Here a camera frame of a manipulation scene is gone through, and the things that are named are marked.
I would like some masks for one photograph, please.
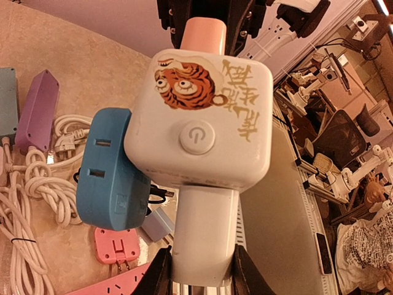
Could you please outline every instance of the teal power strip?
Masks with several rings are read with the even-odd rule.
[[[0,69],[0,140],[9,137],[14,144],[18,128],[18,95],[15,69]]]
[[[109,230],[134,229],[145,219],[150,179],[125,154],[129,109],[100,110],[93,119],[80,168],[77,209],[84,223]]]

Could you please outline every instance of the purple power strip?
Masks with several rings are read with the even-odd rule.
[[[58,95],[59,83],[48,70],[33,79],[15,137],[22,152],[28,152],[29,146],[48,150]]]

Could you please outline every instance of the pink power strip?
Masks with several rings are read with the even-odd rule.
[[[149,266],[150,263],[141,265],[121,275],[66,295],[132,295]]]
[[[94,236],[97,257],[103,264],[122,264],[137,259],[141,254],[135,229],[115,232],[97,227]]]

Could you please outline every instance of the power strip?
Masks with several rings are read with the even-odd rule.
[[[58,95],[59,83],[47,69],[34,77],[15,137],[22,152],[30,146],[48,151]]]
[[[0,140],[8,137],[14,144],[18,127],[17,77],[14,68],[0,69]]]
[[[121,275],[66,295],[132,295],[149,266],[150,263],[141,265]]]
[[[80,168],[77,208],[84,223],[109,230],[135,229],[145,220],[150,179],[128,160],[123,141],[129,109],[94,116]]]

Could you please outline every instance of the power button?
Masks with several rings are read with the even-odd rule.
[[[216,134],[211,125],[202,120],[189,122],[180,132],[180,143],[186,152],[203,155],[211,150]]]

